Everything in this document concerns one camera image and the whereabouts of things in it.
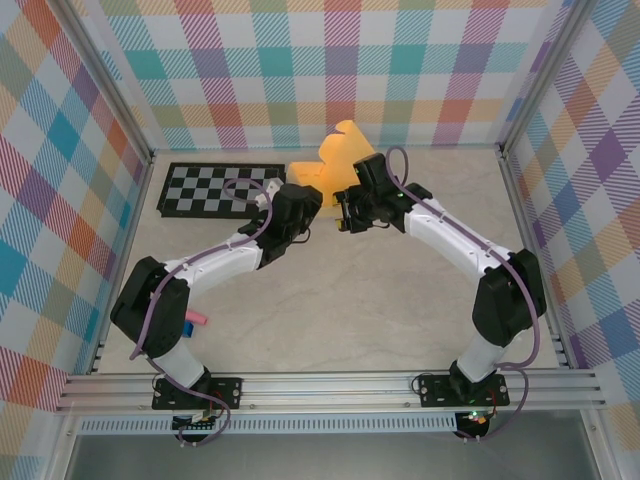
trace black and white checkerboard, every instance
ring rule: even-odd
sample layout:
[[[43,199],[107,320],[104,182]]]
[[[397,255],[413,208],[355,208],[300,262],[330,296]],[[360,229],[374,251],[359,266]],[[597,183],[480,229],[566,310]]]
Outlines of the black and white checkerboard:
[[[255,205],[232,200],[222,186],[234,178],[251,178],[266,188],[271,178],[285,181],[281,164],[172,163],[162,187],[158,210],[163,217],[252,218]],[[254,200],[260,191],[247,182],[229,188],[238,198]]]

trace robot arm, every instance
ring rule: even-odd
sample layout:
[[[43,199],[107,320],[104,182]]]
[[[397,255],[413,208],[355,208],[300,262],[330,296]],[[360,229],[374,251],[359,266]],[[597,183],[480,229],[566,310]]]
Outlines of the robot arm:
[[[500,247],[470,228],[468,235],[453,225],[461,222],[451,216],[418,184],[406,188],[421,198],[429,209],[404,195],[389,178],[386,159],[374,154],[354,164],[360,185],[334,194],[342,208],[340,231],[359,233],[374,221],[393,225],[431,247],[478,284],[472,320],[476,334],[467,350],[453,362],[449,381],[461,401],[468,400],[495,371],[495,365],[513,338],[532,326],[522,292],[502,264],[470,239],[480,239],[514,267],[534,299],[538,316],[546,311],[542,279],[536,257],[528,250],[517,254]]]
[[[280,180],[270,181],[267,194],[272,199],[272,218],[260,235],[246,242],[267,217],[263,195],[257,198],[260,210],[256,217],[222,243],[227,248],[193,262],[188,262],[189,257],[165,262],[152,257],[140,260],[111,311],[111,321],[137,343],[156,288],[169,272],[183,266],[164,287],[142,347],[145,355],[183,387],[207,393],[210,377],[182,340],[189,300],[281,257],[295,238],[309,229],[322,205],[322,194],[314,188],[283,184]],[[242,240],[242,245],[233,246]]]

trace beige floor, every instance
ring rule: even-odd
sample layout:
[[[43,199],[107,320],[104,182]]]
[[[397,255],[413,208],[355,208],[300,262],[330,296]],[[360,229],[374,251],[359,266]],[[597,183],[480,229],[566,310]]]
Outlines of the beige floor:
[[[431,190],[473,229],[517,250],[521,240],[490,149],[410,149],[410,181]],[[168,260],[228,238],[243,221],[161,218],[155,209],[170,162],[288,163],[312,150],[165,154],[157,159],[128,271],[140,258]],[[475,285],[427,245],[389,230],[340,234],[331,211],[312,224],[305,245],[277,262],[194,299],[209,316],[189,340],[212,371],[421,370],[448,368],[474,333]],[[535,367],[555,367],[542,324]],[[531,332],[506,358],[531,351]],[[128,360],[133,344],[111,328],[100,372],[151,371]]]

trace pink object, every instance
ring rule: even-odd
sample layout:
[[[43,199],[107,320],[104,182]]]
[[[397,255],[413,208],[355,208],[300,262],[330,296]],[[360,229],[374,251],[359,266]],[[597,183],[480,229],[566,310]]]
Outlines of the pink object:
[[[187,310],[187,322],[197,323],[198,325],[206,325],[207,317],[201,313],[194,312],[193,310]]]

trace yellow sponge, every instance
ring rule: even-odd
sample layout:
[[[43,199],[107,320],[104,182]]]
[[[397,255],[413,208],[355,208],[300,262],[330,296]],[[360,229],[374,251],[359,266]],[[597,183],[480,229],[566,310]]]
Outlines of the yellow sponge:
[[[327,136],[320,145],[322,163],[294,162],[288,170],[300,185],[311,185],[322,192],[323,207],[332,205],[335,192],[359,183],[353,164],[375,153],[353,120],[338,123],[336,130],[338,133]]]

